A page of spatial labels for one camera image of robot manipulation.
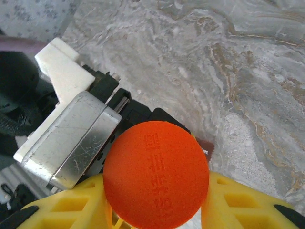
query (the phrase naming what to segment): marble floor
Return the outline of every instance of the marble floor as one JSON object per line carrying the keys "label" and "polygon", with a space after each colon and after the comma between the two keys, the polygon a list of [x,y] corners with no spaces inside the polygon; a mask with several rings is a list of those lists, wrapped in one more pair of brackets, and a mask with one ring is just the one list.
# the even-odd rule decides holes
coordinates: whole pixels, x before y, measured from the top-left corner
{"label": "marble floor", "polygon": [[86,64],[215,143],[211,170],[305,214],[303,0],[83,0],[71,20]]}

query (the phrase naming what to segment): orange foam ball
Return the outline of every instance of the orange foam ball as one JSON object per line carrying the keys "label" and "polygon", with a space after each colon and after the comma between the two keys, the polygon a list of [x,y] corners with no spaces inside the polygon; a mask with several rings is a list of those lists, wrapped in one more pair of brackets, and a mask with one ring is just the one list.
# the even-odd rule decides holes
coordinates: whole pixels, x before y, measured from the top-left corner
{"label": "orange foam ball", "polygon": [[133,126],[111,147],[103,169],[113,210],[141,229],[173,229],[206,199],[209,170],[196,139],[168,122]]}

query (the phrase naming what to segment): brown object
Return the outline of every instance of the brown object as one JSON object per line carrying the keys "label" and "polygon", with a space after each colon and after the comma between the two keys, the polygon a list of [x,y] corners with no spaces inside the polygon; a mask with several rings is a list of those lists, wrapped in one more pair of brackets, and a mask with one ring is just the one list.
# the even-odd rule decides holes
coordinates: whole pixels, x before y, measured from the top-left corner
{"label": "brown object", "polygon": [[215,146],[212,142],[201,140],[199,138],[196,138],[197,142],[201,146],[201,148],[205,152],[206,160],[209,162],[211,160],[212,153],[214,152]]}

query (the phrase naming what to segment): gray marble surface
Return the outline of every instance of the gray marble surface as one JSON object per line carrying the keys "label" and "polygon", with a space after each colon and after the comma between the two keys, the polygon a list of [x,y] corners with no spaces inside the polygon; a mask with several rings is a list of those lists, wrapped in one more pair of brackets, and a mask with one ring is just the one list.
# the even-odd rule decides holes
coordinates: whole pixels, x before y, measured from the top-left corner
{"label": "gray marble surface", "polygon": [[47,41],[72,20],[85,63],[215,143],[210,169],[305,214],[304,0],[83,0],[72,18],[78,3],[1,0],[0,26]]}

